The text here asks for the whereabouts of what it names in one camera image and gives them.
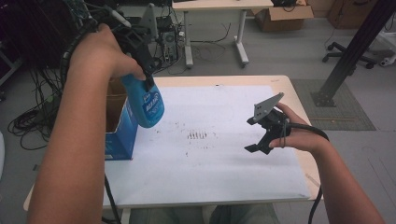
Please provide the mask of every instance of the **person's left hand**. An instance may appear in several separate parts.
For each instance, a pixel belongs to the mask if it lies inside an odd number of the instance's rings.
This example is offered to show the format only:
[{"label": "person's left hand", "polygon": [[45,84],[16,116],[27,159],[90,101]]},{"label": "person's left hand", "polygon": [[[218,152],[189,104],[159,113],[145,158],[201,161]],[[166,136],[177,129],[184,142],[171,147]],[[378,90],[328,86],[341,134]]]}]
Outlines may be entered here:
[{"label": "person's left hand", "polygon": [[97,33],[89,33],[83,37],[73,52],[70,60],[70,71],[94,70],[98,74],[111,77],[134,75],[139,80],[146,79],[142,68],[135,59],[122,53],[110,28],[100,24]]}]

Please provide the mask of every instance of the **caster wheel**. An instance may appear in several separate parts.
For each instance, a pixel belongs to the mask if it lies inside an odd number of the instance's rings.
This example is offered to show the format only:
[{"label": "caster wheel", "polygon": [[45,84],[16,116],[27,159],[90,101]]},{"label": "caster wheel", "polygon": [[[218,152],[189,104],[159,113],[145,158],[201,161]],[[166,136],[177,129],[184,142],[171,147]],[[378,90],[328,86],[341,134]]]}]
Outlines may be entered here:
[{"label": "caster wheel", "polygon": [[373,63],[367,63],[366,64],[366,68],[367,69],[372,69],[372,68],[374,68],[374,64]]}]

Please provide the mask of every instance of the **blue bottle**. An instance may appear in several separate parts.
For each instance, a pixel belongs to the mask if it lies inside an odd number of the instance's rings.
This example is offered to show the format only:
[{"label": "blue bottle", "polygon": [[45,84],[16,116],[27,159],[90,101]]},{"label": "blue bottle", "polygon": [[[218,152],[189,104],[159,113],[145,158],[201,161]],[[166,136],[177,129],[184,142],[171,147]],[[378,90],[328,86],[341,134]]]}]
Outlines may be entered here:
[{"label": "blue bottle", "polygon": [[132,112],[137,123],[143,128],[151,128],[163,117],[163,98],[152,76],[138,80],[132,75],[121,79],[127,94]]}]

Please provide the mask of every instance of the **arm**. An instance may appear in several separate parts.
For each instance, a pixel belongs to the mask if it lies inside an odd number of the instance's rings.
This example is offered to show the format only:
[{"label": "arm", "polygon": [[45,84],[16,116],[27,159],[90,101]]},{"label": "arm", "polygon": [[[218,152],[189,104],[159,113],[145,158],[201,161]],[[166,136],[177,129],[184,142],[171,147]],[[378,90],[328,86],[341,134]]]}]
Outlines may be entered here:
[{"label": "arm", "polygon": [[[277,107],[291,122],[306,124],[288,106]],[[279,140],[273,140],[270,147],[283,147]],[[314,157],[330,223],[385,223],[330,142],[309,131],[293,129],[286,147],[308,151]]]},{"label": "arm", "polygon": [[100,223],[105,180],[106,91],[112,77],[144,79],[106,25],[73,53],[28,223]]}]

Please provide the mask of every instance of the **hand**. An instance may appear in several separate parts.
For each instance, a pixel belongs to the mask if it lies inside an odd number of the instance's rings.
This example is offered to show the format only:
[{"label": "hand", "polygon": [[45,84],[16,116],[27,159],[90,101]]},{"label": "hand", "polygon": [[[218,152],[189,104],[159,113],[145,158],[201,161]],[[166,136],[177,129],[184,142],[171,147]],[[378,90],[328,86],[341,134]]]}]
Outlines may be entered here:
[{"label": "hand", "polygon": [[70,70],[79,71],[79,75],[83,71],[93,70],[98,74],[107,74],[109,78],[133,74],[137,79],[146,79],[136,60],[122,53],[116,38],[105,24],[99,25],[97,33],[84,36],[73,52]]},{"label": "hand", "polygon": [[[291,123],[300,123],[308,125],[302,118],[300,118],[294,111],[292,111],[287,105],[278,103],[276,105],[280,110],[285,113]],[[291,129],[291,133],[286,137],[286,145],[284,145],[284,139],[278,138],[271,141],[269,147],[295,147],[297,149],[314,153],[320,150],[323,146],[330,144],[325,138],[311,133],[303,129]]]}]

